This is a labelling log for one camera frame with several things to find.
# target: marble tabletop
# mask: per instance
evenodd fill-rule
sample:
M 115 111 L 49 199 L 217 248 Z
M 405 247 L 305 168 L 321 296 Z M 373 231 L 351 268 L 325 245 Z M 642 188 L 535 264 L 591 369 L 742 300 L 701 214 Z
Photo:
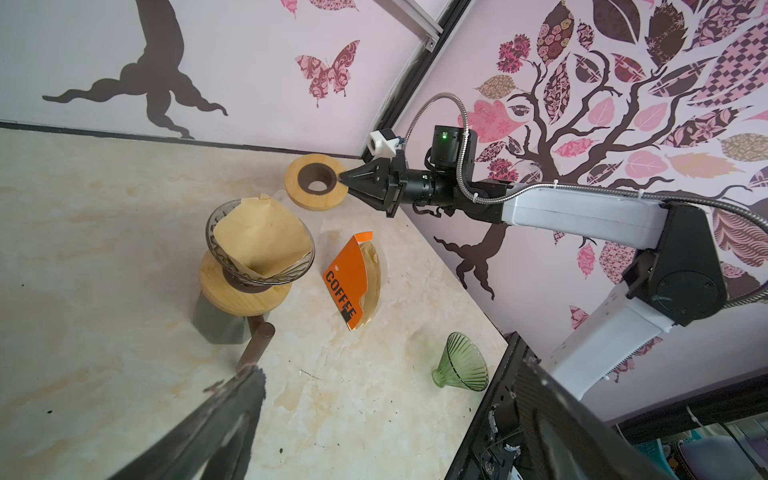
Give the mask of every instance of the marble tabletop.
M 296 155 L 8 130 L 0 151 L 0 477 L 107 478 L 233 375 L 245 344 L 191 323 L 204 225 Z M 367 230 L 388 273 L 350 332 L 321 269 Z M 270 314 L 247 478 L 443 478 L 483 394 L 430 372 L 451 332 L 491 374 L 504 340 L 402 212 L 347 197 L 315 240 Z

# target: tree mural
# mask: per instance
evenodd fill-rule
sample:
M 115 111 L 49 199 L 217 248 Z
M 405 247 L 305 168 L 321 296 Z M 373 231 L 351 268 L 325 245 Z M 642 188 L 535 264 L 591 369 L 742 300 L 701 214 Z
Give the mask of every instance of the tree mural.
M 489 144 L 475 160 L 488 162 L 489 177 L 635 190 L 655 185 L 659 191 L 681 177 L 755 170 L 747 185 L 731 185 L 711 198 L 731 200 L 725 197 L 730 189 L 768 187 L 768 167 L 754 163 L 768 160 L 768 137 L 728 134 L 734 121 L 768 120 L 768 111 L 745 115 L 747 108 L 754 110 L 745 103 L 750 94 L 768 81 L 768 2 L 761 3 L 762 11 L 756 9 L 760 0 L 591 3 L 591 19 L 577 21 L 562 1 L 544 19 L 535 43 L 521 33 L 500 45 L 501 74 L 477 88 L 488 101 L 478 100 L 468 114 L 478 141 Z M 638 8 L 650 8 L 650 17 Z M 596 42 L 599 50 L 593 48 Z M 711 47 L 702 54 L 700 48 L 709 45 L 721 45 L 720 54 L 712 54 Z M 700 112 L 680 118 L 682 105 Z M 720 141 L 722 155 L 694 148 L 713 139 Z M 662 191 L 690 193 L 670 187 Z M 745 207 L 768 216 L 768 199 Z M 491 225 L 489 233 L 501 228 Z M 746 266 L 768 260 L 768 238 L 741 217 L 714 210 L 713 231 L 718 247 Z M 564 236 L 553 235 L 555 244 Z M 468 259 L 473 250 L 488 251 L 484 242 L 451 251 Z M 634 249 L 605 242 L 597 255 L 597 246 L 584 238 L 575 264 L 587 277 L 597 263 L 618 283 Z M 744 270 L 729 267 L 741 279 L 727 282 L 731 296 L 743 293 L 731 287 L 746 284 L 744 279 L 758 284 Z

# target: beige leaf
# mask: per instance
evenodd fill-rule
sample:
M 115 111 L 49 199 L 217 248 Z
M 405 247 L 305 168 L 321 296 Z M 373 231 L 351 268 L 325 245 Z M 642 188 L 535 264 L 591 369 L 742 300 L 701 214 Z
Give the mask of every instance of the beige leaf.
M 715 178 L 741 172 L 727 159 L 707 154 L 684 154 L 667 157 L 672 168 L 691 178 Z
M 496 75 L 490 77 L 475 90 L 480 91 L 486 98 L 497 100 L 509 94 L 515 89 L 515 82 L 509 75 Z

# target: green glass cup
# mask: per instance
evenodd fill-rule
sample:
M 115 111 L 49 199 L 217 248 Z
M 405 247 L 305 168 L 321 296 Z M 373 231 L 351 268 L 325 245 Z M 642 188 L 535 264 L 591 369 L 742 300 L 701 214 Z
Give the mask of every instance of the green glass cup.
M 488 367 L 478 347 L 463 333 L 454 332 L 448 335 L 432 380 L 440 388 L 450 385 L 482 392 L 488 386 Z

